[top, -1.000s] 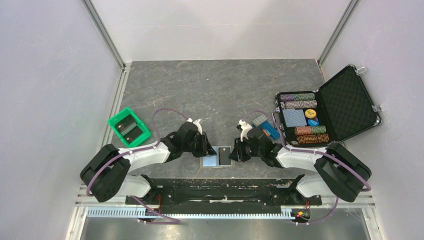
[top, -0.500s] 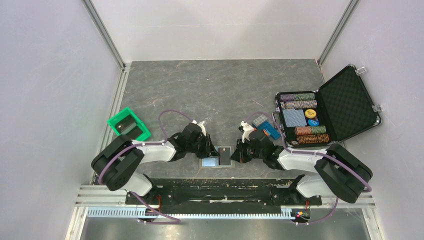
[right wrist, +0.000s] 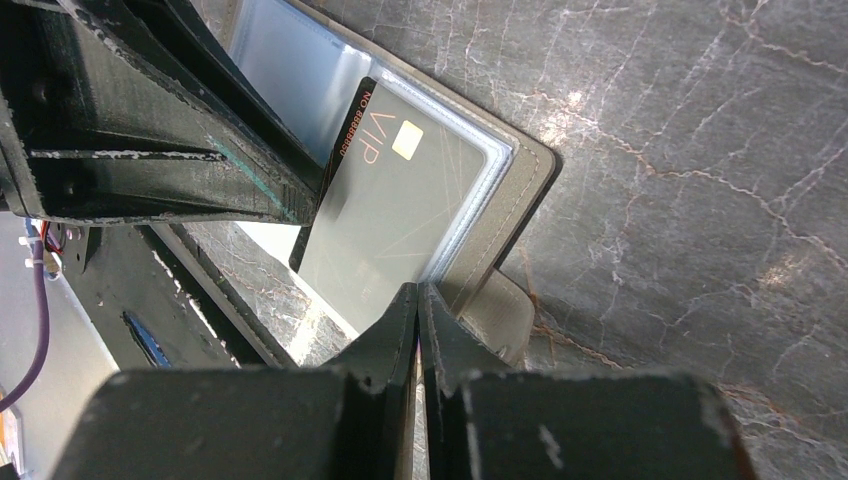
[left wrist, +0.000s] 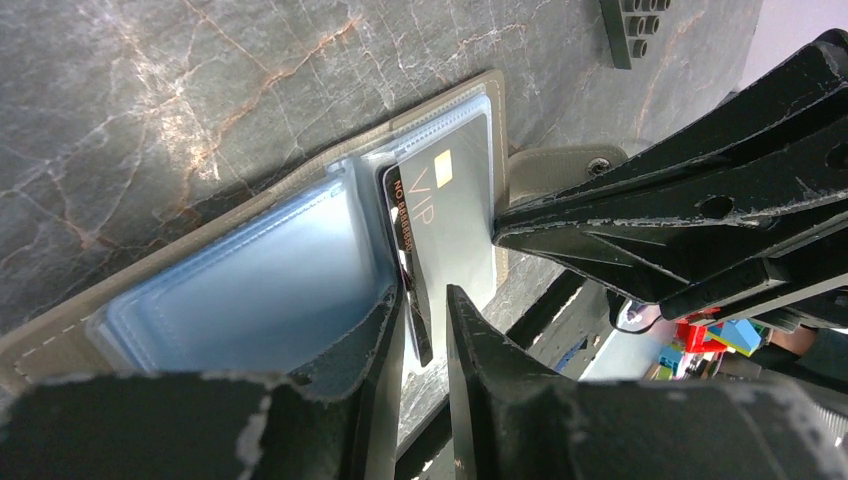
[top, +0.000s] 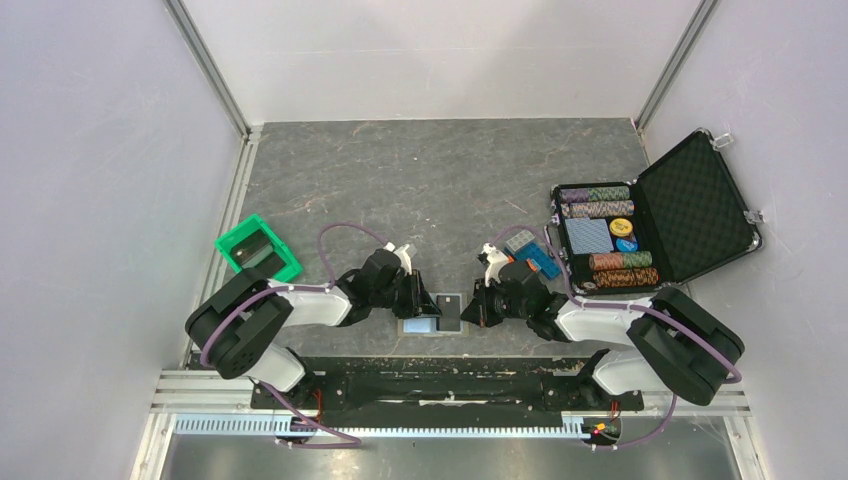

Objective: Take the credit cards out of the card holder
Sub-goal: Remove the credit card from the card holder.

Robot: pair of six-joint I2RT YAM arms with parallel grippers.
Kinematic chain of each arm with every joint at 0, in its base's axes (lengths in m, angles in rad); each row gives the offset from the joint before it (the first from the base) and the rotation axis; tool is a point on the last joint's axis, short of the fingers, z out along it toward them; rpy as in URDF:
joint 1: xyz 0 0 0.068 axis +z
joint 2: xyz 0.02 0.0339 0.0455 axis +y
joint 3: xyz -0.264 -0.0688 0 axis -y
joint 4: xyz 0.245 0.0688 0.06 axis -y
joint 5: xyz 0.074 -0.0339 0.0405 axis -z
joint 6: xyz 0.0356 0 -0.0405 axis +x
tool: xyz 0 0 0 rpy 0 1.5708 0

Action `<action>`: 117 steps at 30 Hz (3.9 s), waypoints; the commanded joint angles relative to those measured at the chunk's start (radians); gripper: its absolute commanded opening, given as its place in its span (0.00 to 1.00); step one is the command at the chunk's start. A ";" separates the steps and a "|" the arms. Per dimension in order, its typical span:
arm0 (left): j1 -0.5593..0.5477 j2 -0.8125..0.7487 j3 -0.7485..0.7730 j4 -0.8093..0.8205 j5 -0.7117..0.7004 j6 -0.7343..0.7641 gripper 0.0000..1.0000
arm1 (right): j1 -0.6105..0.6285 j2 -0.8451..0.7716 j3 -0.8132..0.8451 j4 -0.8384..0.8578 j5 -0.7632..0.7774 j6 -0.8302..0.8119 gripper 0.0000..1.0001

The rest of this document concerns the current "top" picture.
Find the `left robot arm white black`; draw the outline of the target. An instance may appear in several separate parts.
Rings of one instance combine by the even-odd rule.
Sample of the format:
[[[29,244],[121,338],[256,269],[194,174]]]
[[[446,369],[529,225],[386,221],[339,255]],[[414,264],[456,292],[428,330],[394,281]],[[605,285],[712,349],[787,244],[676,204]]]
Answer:
[[[185,331],[200,349],[200,362],[222,378],[262,378],[290,407],[306,405],[314,381],[300,359],[273,342],[285,327],[347,327],[375,309],[396,318],[438,317],[442,311],[412,265],[417,249],[391,243],[333,285],[279,282],[247,268],[221,287],[186,320]]]

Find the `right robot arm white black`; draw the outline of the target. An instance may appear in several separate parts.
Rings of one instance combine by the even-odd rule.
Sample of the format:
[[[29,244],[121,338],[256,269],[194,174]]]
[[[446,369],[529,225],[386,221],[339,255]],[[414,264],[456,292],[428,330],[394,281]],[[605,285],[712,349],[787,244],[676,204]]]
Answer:
[[[707,406],[722,386],[741,380],[741,338],[675,287],[636,300],[591,301],[554,292],[530,266],[510,262],[475,281],[460,317],[481,328],[520,319],[544,340],[607,344],[577,382],[591,408],[644,390]]]

